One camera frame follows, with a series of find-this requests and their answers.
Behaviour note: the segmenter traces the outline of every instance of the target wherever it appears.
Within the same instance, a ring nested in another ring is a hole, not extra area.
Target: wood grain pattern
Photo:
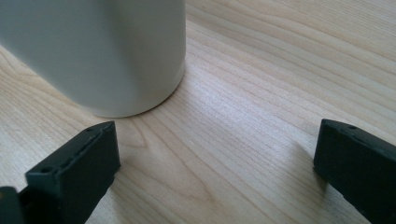
[[[320,120],[396,145],[396,4],[187,0],[187,71],[116,119],[122,167],[88,223],[368,223],[312,170]],[[87,126],[0,49],[0,186]]]

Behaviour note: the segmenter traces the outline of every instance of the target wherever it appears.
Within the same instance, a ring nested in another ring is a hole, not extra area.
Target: light wood tabletop
[[[368,223],[313,171],[322,119],[396,145],[396,2],[187,0],[186,73],[116,121],[88,223]],[[0,48],[0,186],[98,118]]]

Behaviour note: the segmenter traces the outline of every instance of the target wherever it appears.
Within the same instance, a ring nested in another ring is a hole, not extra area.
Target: wood grain
[[[116,119],[122,167],[88,223],[368,223],[312,170],[320,120],[396,145],[396,3],[187,0],[187,71]],[[84,128],[0,49],[0,186]]]

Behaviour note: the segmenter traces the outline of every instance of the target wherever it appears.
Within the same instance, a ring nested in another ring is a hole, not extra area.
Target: black object
[[[323,119],[314,169],[372,223],[396,223],[396,147],[355,126]]]
[[[28,171],[19,194],[0,188],[0,223],[84,223],[119,169],[115,123],[92,126]]]

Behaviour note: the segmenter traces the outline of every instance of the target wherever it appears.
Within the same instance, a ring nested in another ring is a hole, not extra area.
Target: cylindrical container
[[[0,43],[94,115],[158,105],[184,74],[183,0],[3,0]]]

